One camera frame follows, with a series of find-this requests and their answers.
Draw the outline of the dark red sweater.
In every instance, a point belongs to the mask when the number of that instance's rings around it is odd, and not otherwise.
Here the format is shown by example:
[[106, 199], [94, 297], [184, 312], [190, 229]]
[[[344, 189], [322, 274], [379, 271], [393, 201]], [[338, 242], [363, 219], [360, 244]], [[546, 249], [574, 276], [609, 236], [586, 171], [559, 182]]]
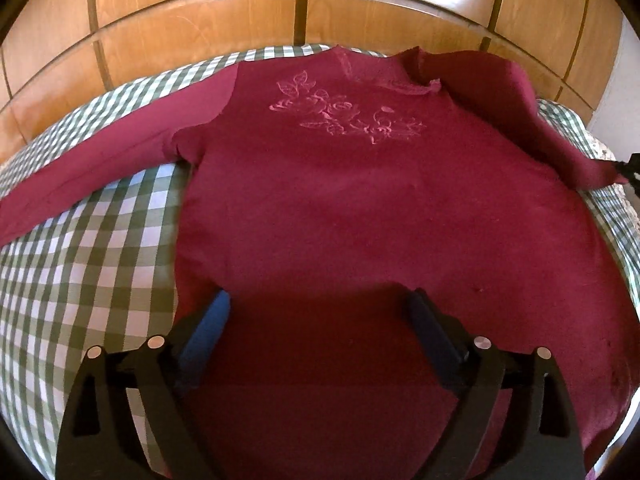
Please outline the dark red sweater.
[[179, 318], [230, 315], [179, 399], [229, 479], [408, 479], [456, 399], [402, 305], [421, 289], [499, 348], [547, 347], [592, 466], [639, 385], [639, 322], [582, 193], [619, 184], [485, 52], [333, 48], [243, 62], [130, 113], [1, 202], [11, 243], [109, 183], [190, 178]]

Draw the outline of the floral patterned pillow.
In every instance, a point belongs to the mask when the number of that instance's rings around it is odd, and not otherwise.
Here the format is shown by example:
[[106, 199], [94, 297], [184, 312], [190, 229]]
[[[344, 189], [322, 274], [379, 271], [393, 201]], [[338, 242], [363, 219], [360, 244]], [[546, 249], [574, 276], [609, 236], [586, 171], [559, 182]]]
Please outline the floral patterned pillow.
[[612, 150], [600, 139], [590, 134], [588, 142], [589, 142], [592, 154], [596, 159], [608, 160], [609, 162], [616, 162], [617, 158], [612, 152]]

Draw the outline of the green white checkered bedspread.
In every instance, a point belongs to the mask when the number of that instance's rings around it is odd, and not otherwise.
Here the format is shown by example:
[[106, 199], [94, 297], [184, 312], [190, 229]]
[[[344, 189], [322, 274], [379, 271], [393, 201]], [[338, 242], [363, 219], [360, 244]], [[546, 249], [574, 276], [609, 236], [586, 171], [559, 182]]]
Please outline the green white checkered bedspread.
[[[242, 61], [297, 58], [326, 44], [264, 47], [121, 84], [77, 107], [1, 166], [1, 198], [100, 129]], [[590, 132], [566, 106], [538, 100], [541, 116], [587, 156]], [[166, 334], [186, 170], [175, 164], [108, 184], [1, 248], [1, 417], [28, 461], [54, 479], [58, 433], [85, 350], [137, 349]], [[639, 218], [620, 185], [582, 194], [639, 313]]]

